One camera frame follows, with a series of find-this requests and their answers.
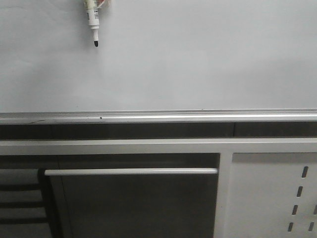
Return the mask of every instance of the rectangular slot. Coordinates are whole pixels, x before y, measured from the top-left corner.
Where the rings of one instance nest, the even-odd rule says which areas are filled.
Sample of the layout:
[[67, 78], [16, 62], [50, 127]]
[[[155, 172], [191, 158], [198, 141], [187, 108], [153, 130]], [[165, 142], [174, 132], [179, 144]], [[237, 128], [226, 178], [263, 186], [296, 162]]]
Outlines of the rectangular slot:
[[306, 178], [307, 171], [308, 171], [308, 166], [305, 166], [304, 169], [303, 169], [302, 178]]
[[314, 222], [311, 222], [310, 225], [309, 225], [308, 231], [312, 232], [313, 228], [314, 228]]
[[293, 225], [294, 225], [293, 222], [290, 222], [290, 223], [289, 223], [289, 225], [288, 225], [288, 230], [287, 230], [288, 232], [291, 232], [291, 231], [292, 231]]
[[296, 215], [296, 213], [297, 213], [297, 208], [298, 208], [298, 205], [294, 205], [292, 215]]
[[300, 197], [300, 196], [302, 196], [302, 192], [303, 192], [303, 186], [299, 186], [298, 187], [298, 190], [297, 190], [297, 197]]

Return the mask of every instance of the white whiteboard surface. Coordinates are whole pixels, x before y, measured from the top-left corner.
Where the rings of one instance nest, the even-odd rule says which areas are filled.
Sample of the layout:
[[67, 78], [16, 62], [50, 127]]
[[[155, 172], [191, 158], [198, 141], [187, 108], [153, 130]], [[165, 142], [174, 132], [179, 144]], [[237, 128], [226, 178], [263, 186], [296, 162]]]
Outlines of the white whiteboard surface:
[[317, 109], [317, 1], [0, 1], [0, 112]]

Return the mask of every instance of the white metal panel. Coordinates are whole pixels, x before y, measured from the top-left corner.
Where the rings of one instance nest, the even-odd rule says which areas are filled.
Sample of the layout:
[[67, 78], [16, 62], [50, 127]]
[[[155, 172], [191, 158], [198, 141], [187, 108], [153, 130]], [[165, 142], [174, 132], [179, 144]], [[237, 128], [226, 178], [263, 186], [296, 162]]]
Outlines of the white metal panel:
[[0, 1], [0, 112], [317, 108], [314, 0]]
[[316, 173], [317, 153], [234, 154], [224, 237], [317, 237], [317, 226], [309, 232], [311, 222], [317, 222]]

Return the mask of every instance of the cabinet handle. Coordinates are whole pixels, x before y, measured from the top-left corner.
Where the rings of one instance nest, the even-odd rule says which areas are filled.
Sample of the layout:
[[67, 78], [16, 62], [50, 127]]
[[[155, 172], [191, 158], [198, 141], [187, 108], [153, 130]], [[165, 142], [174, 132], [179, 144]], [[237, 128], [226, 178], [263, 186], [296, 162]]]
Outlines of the cabinet handle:
[[142, 168], [142, 169], [84, 169], [45, 170], [47, 176], [87, 175], [216, 175], [215, 168]]

